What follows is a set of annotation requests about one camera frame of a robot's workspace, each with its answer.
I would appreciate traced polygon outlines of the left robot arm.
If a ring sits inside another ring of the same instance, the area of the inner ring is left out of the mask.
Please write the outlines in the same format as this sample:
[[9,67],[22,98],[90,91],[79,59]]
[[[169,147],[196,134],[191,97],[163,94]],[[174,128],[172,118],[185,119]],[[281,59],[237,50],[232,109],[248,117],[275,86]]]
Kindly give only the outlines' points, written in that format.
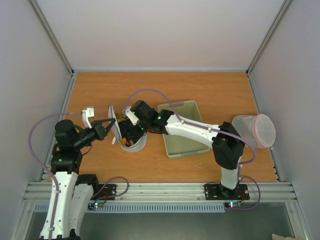
[[115,123],[114,118],[96,120],[82,129],[65,119],[55,125],[56,146],[52,150],[52,189],[41,240],[78,240],[90,199],[101,193],[95,174],[80,174],[81,150],[102,141]]

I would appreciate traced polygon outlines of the mustard orange bra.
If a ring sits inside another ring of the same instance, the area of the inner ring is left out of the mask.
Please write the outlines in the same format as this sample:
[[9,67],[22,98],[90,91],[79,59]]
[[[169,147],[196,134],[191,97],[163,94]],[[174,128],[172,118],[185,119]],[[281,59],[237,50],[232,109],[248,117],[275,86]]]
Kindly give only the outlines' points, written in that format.
[[122,122],[122,121],[126,120],[126,118],[123,117],[121,112],[115,112],[114,115],[115,115],[117,122]]

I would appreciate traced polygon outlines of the navy blue bra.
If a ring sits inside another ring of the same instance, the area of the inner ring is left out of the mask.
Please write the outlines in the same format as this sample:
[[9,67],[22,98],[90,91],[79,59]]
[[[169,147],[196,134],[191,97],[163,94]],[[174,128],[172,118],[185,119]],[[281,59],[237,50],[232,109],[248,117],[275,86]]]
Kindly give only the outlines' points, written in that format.
[[126,147],[130,147],[132,145],[132,141],[130,138],[128,138],[127,134],[126,134],[126,129],[130,126],[131,121],[130,120],[124,120],[121,122],[118,122],[118,126],[120,129],[120,134],[121,134],[121,144],[126,146]]

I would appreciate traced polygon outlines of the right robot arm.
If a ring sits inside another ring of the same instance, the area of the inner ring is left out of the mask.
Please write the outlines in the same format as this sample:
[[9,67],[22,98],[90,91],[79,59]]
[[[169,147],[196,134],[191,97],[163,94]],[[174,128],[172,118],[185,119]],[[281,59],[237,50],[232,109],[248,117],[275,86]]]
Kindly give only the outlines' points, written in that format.
[[157,112],[143,100],[124,109],[131,124],[124,131],[127,140],[135,142],[145,133],[185,137],[210,147],[215,162],[221,167],[218,185],[224,199],[230,200],[238,194],[239,162],[245,144],[232,124],[205,124],[181,117],[171,110]]

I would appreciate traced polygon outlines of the white mesh laundry bag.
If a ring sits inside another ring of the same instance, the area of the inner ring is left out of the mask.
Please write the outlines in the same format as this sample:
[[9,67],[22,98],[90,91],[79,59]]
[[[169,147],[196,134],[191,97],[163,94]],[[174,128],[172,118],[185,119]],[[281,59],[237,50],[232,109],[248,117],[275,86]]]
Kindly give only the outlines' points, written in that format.
[[139,152],[145,147],[148,139],[148,135],[146,133],[144,133],[142,137],[140,137],[136,142],[130,141],[129,145],[126,145],[126,138],[124,138],[124,143],[122,143],[120,127],[117,122],[117,117],[113,105],[111,104],[108,106],[108,118],[115,119],[115,123],[112,125],[110,130],[114,135],[111,142],[112,144],[118,144],[121,149],[129,153]]

